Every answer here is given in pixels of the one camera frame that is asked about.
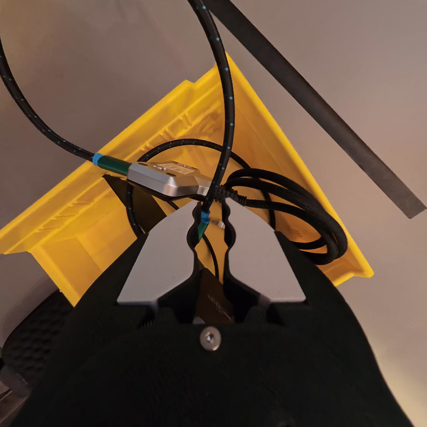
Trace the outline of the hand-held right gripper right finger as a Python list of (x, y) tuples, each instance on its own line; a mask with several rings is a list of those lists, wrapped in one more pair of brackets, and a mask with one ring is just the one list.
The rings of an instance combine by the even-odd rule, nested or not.
[(299, 303), (306, 296), (274, 229), (233, 199), (223, 202), (225, 273), (263, 303)]

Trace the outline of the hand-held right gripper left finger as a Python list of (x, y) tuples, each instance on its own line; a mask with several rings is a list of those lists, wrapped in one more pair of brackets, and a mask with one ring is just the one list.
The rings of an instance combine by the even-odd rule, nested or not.
[(191, 201), (161, 220), (145, 243), (117, 298), (120, 305), (158, 306), (198, 272), (201, 203)]

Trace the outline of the silver adapter with black cable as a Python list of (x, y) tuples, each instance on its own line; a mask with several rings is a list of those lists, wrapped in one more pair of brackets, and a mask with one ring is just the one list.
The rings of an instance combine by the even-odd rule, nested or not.
[[(211, 185), (211, 180), (197, 169), (176, 162), (133, 163), (127, 181), (167, 202), (183, 198), (205, 202)], [(215, 201), (226, 198), (245, 207), (267, 210), (273, 218), (278, 211), (310, 225), (319, 238), (293, 244), (318, 266), (341, 258), (348, 249), (348, 239), (339, 222), (314, 195), (283, 175), (258, 168), (237, 170), (214, 192)]]

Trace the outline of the yellow plastic bin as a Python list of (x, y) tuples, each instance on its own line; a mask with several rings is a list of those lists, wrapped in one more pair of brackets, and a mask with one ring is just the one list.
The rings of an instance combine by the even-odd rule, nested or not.
[[(301, 157), (227, 57), (237, 96), (233, 152), (252, 168), (281, 174), (303, 186), (339, 222), (348, 238), (348, 250), (320, 266), (335, 286), (353, 276), (372, 277), (371, 266)], [(223, 132), (222, 87), (214, 66), (195, 83), (179, 84), (100, 153), (134, 162), (162, 143), (184, 138), (221, 146)], [(83, 163), (1, 230), (1, 253), (29, 252), (72, 305), (136, 239), (125, 206), (103, 178), (105, 173), (92, 163)]]

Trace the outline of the black quilted pad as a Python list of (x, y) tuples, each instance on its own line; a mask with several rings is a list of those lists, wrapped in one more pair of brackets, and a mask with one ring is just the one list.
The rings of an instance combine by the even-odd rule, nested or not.
[(72, 304), (55, 291), (38, 305), (6, 339), (1, 353), (1, 382), (26, 397), (40, 381), (51, 350)]

